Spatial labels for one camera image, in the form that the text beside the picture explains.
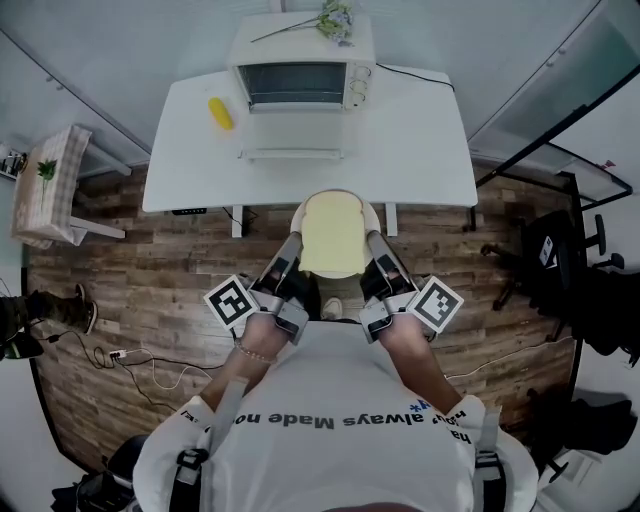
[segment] white plate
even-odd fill
[[[298,233],[302,232],[302,217],[304,217],[304,211],[307,205],[307,201],[298,206],[296,213],[293,214],[293,219],[291,219],[291,229],[290,231],[293,233],[297,231]],[[380,231],[380,219],[378,219],[378,215],[376,211],[371,206],[371,203],[360,199],[362,201],[362,213],[364,214],[364,231],[365,231],[365,240],[366,235],[369,231]],[[364,262],[365,265],[368,265],[369,262],[373,259],[371,256],[371,251],[369,250],[369,246],[364,244]],[[344,279],[345,277],[351,277],[355,274],[349,272],[314,272],[314,274],[320,277],[326,277],[327,279]]]

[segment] camouflage pants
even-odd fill
[[[79,297],[61,299],[49,292],[35,291],[29,297],[0,298],[0,335],[4,340],[36,319],[55,320],[84,330],[89,316]]]

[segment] person's left hand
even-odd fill
[[[288,339],[288,333],[276,325],[273,315],[254,313],[247,319],[240,342],[247,350],[275,359]]]

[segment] small table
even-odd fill
[[[113,238],[125,232],[71,215],[73,194],[91,132],[70,126],[42,144],[30,155],[27,168],[18,175],[13,199],[11,236],[21,242],[47,249],[53,240],[80,245],[87,231]],[[38,175],[38,162],[56,161],[53,179]]]
[[[397,67],[449,83],[443,73]],[[240,158],[250,115],[229,72],[171,86],[156,133],[143,210],[157,212],[302,203],[327,189],[385,203],[388,234],[397,234],[395,204],[470,207],[478,202],[469,149],[455,95],[446,84],[378,68],[368,105],[345,114],[353,140],[341,160]],[[223,130],[209,112],[221,98],[235,127]],[[232,222],[234,236],[241,225]]]

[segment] power plug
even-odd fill
[[[111,358],[111,360],[124,359],[125,357],[127,357],[127,351],[126,350],[112,350],[111,352],[109,352],[109,357]]]

